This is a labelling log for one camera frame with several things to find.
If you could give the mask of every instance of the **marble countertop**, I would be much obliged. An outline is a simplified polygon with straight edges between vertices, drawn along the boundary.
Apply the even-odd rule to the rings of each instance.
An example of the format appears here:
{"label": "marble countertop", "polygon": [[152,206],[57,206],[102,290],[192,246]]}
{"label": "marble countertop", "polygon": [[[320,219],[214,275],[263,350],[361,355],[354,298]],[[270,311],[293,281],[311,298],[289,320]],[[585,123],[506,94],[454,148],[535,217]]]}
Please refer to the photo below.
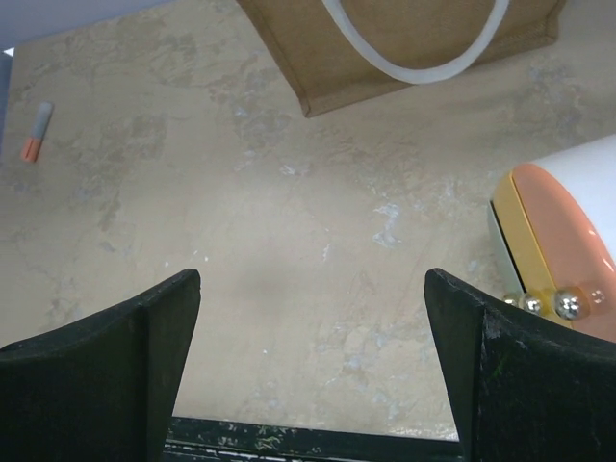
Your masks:
{"label": "marble countertop", "polygon": [[[571,0],[555,46],[313,119],[235,2],[21,45],[0,344],[196,268],[177,415],[455,438],[424,273],[501,293],[487,201],[518,163],[616,132],[613,17]],[[55,113],[29,165],[43,100]]]}

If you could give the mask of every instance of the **white rope handle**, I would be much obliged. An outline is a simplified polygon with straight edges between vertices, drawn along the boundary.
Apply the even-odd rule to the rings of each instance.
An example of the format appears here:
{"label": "white rope handle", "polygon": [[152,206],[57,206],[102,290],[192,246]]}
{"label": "white rope handle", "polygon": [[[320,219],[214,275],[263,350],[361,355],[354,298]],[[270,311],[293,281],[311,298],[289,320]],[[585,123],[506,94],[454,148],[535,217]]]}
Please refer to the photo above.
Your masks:
{"label": "white rope handle", "polygon": [[407,69],[387,61],[364,40],[359,32],[357,32],[357,29],[351,24],[340,0],[322,0],[322,2],[340,31],[366,61],[390,77],[406,82],[407,84],[431,84],[433,82],[440,82],[465,71],[488,47],[497,29],[499,29],[504,14],[507,12],[507,7],[509,6],[509,0],[495,0],[494,8],[481,34],[479,34],[479,37],[477,37],[469,49],[459,57],[446,64],[431,67],[429,69]]}

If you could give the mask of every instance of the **marker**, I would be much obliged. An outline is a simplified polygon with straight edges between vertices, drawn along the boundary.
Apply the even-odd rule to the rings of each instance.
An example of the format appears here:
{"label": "marker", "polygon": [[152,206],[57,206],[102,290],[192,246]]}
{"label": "marker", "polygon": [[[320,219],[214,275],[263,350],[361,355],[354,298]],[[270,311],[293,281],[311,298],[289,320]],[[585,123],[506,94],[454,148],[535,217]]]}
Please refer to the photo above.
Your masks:
{"label": "marker", "polygon": [[40,146],[42,139],[47,131],[51,113],[54,110],[54,105],[49,102],[40,103],[38,106],[37,118],[30,132],[30,138],[26,140],[26,144],[21,151],[21,159],[26,162],[36,162],[39,157]]}

